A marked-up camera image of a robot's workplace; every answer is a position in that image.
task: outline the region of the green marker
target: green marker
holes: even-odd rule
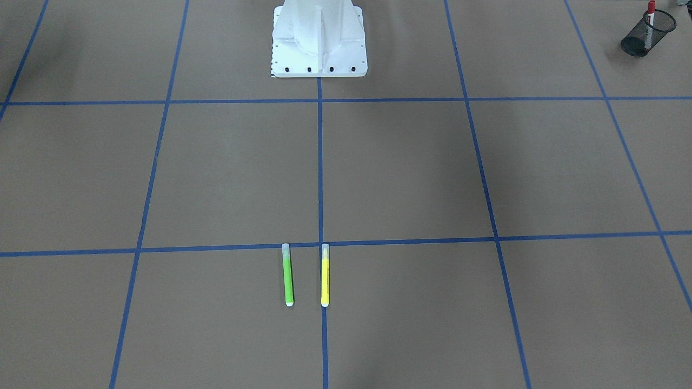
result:
[[[284,257],[284,294],[286,306],[293,306],[293,272],[291,272],[291,247],[288,243],[281,245],[281,254]]]

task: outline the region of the grid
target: grid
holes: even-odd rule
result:
[[[612,108],[611,101],[614,100],[692,100],[692,96],[609,96],[601,82],[599,72],[594,64],[592,56],[589,52],[589,48],[585,43],[582,36],[579,24],[572,12],[570,3],[568,0],[563,0],[567,12],[569,13],[572,24],[574,25],[574,30],[579,38],[583,52],[588,59],[591,70],[593,72],[594,79],[596,80],[598,87],[601,91],[600,96],[571,96],[571,97],[549,97],[549,96],[536,96],[536,97],[470,97],[466,90],[466,82],[464,80],[464,71],[462,68],[462,58],[463,56],[459,54],[457,48],[457,39],[452,23],[452,16],[449,9],[448,0],[443,0],[444,7],[446,11],[446,18],[448,29],[450,33],[450,38],[452,42],[451,49],[454,52],[457,70],[459,73],[459,82],[461,84],[463,96],[454,98],[323,98],[322,96],[322,80],[318,78],[316,80],[317,98],[315,99],[238,99],[238,100],[175,100],[172,99],[173,86],[176,76],[176,68],[178,64],[179,54],[181,51],[181,45],[184,39],[185,33],[185,21],[188,15],[188,9],[190,6],[190,0],[185,1],[185,7],[183,10],[183,16],[180,23],[177,45],[175,50],[175,55],[172,63],[172,68],[170,70],[170,80],[167,88],[167,94],[165,100],[107,100],[107,101],[42,101],[42,102],[22,102],[22,101],[12,101],[12,94],[17,86],[17,82],[20,78],[24,65],[26,63],[29,52],[31,51],[32,45],[34,44],[35,38],[43,21],[46,8],[48,7],[49,0],[45,0],[39,14],[38,20],[36,21],[33,33],[29,39],[24,55],[19,63],[19,67],[15,73],[12,84],[8,90],[7,96],[5,97],[2,107],[0,109],[0,120],[2,120],[6,109],[12,106],[47,106],[47,105],[161,105],[163,106],[163,115],[161,117],[161,124],[158,131],[158,138],[156,142],[156,149],[154,150],[153,163],[151,168],[151,173],[149,176],[149,184],[147,188],[147,195],[145,199],[145,204],[142,212],[142,220],[140,231],[138,234],[137,244],[135,247],[126,248],[99,248],[99,249],[86,249],[86,250],[55,250],[55,251],[8,251],[0,252],[0,257],[35,257],[35,256],[60,256],[60,255],[102,255],[102,254],[134,254],[134,260],[131,269],[131,275],[129,279],[129,286],[127,290],[127,297],[125,301],[125,308],[122,314],[122,323],[120,325],[120,333],[118,337],[118,342],[116,346],[115,357],[113,360],[113,370],[111,373],[110,388],[116,387],[116,379],[118,376],[118,366],[120,363],[120,354],[122,352],[122,344],[126,336],[127,330],[127,320],[129,315],[129,308],[132,300],[132,294],[135,287],[135,280],[138,269],[138,262],[140,255],[142,253],[173,253],[173,252],[190,252],[190,251],[231,251],[231,250],[259,250],[259,249],[278,249],[281,247],[281,242],[271,242],[265,244],[231,244],[231,245],[212,245],[212,246],[162,246],[162,247],[144,247],[143,239],[145,234],[145,229],[147,225],[147,216],[149,213],[149,205],[152,199],[152,192],[154,189],[154,183],[156,178],[157,161],[158,154],[161,150],[161,141],[164,136],[166,119],[170,105],[183,105],[183,104],[246,104],[246,103],[263,103],[263,104],[277,104],[277,103],[299,103],[299,104],[314,104],[316,105],[317,115],[318,115],[318,231],[319,240],[317,242],[294,242],[291,243],[293,247],[319,247],[322,243],[325,243],[324,234],[324,212],[323,212],[323,157],[322,157],[322,108],[324,104],[336,104],[336,103],[349,103],[349,102],[450,102],[457,101],[463,102],[466,108],[466,113],[468,116],[469,125],[471,128],[471,136],[473,139],[473,146],[475,149],[475,155],[477,159],[478,169],[480,171],[480,177],[482,180],[484,197],[487,207],[488,216],[490,219],[492,227],[492,236],[480,236],[480,237],[458,237],[458,238],[439,238],[439,239],[383,239],[383,240],[349,240],[349,241],[337,241],[337,242],[326,242],[332,246],[373,246],[373,245],[395,245],[395,244],[445,244],[445,243],[470,243],[470,242],[494,242],[497,251],[498,261],[500,263],[500,268],[502,271],[502,279],[504,281],[504,289],[507,295],[507,302],[509,305],[509,313],[511,316],[515,338],[516,346],[518,348],[518,353],[520,355],[520,360],[522,364],[522,371],[524,374],[525,385],[527,388],[531,387],[531,378],[529,374],[529,367],[527,366],[523,345],[522,337],[520,332],[520,323],[518,322],[517,315],[514,308],[512,292],[510,287],[509,276],[507,275],[507,270],[504,264],[504,258],[502,254],[501,242],[512,242],[512,241],[535,241],[535,240],[553,240],[553,239],[593,239],[593,238],[618,238],[618,237],[658,237],[665,250],[665,253],[670,262],[670,266],[673,273],[677,279],[680,286],[681,292],[684,295],[686,303],[692,311],[692,300],[690,294],[686,288],[686,285],[680,275],[680,271],[675,263],[673,254],[668,247],[667,237],[676,235],[692,235],[692,230],[664,230],[662,229],[657,215],[654,211],[653,205],[647,194],[644,182],[639,175],[635,161],[630,153],[630,149],[626,142],[625,136],[620,129],[618,119]],[[612,123],[617,131],[617,135],[621,142],[624,152],[626,153],[629,165],[634,173],[639,189],[641,190],[641,195],[646,202],[650,217],[655,225],[655,230],[643,230],[639,232],[612,232],[612,233],[584,233],[584,234],[554,234],[554,235],[514,235],[514,236],[503,236],[498,233],[498,228],[495,222],[495,213],[493,211],[493,204],[491,200],[491,193],[488,188],[488,183],[486,181],[486,175],[484,171],[483,159],[478,143],[478,139],[475,132],[475,125],[473,121],[473,112],[471,109],[471,102],[475,101],[543,101],[543,100],[593,100],[602,101],[605,103],[612,119]],[[329,386],[329,364],[327,359],[327,309],[321,309],[321,320],[322,320],[322,377],[323,386],[328,388]]]

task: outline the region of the yellow marker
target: yellow marker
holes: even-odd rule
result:
[[[322,245],[322,306],[329,306],[329,245]]]

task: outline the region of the gray floor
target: gray floor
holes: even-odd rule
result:
[[[0,2],[0,388],[692,386],[684,8],[358,0],[279,80],[281,3]]]

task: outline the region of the black object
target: black object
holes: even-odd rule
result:
[[[643,57],[648,54],[656,44],[666,36],[667,33],[675,30],[677,22],[671,14],[656,10],[653,17],[653,25],[646,23],[646,12],[639,20],[639,23],[627,34],[620,42],[620,46],[625,53],[634,57]],[[650,32],[651,47],[646,48],[646,34]]]

